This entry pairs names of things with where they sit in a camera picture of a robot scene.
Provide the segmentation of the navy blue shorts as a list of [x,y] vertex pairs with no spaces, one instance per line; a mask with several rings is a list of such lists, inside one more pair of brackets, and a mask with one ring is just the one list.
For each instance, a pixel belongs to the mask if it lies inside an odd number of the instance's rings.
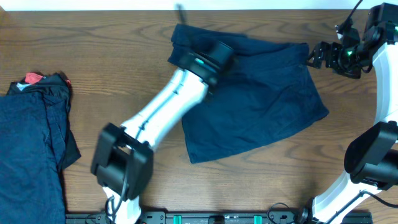
[[172,64],[191,46],[208,50],[216,41],[230,46],[237,58],[215,91],[182,118],[193,164],[289,138],[329,113],[305,63],[306,43],[273,43],[181,24],[171,41]]

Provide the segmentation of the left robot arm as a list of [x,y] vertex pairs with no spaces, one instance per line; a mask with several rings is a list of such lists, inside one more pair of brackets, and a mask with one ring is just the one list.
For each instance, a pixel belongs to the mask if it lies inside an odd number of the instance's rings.
[[185,51],[166,86],[133,117],[99,134],[91,173],[102,186],[110,223],[135,223],[141,215],[139,196],[149,183],[154,154],[166,134],[233,63],[233,49],[216,42],[208,52]]

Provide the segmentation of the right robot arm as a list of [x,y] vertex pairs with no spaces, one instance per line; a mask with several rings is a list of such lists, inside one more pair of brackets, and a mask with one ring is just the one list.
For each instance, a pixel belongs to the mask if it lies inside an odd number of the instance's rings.
[[307,58],[313,68],[359,79],[376,72],[374,124],[347,148],[344,171],[322,194],[309,200],[296,223],[360,223],[351,211],[369,197],[397,208],[377,194],[397,185],[397,5],[382,3],[369,10],[364,34],[350,17],[335,27],[338,42],[319,42]]

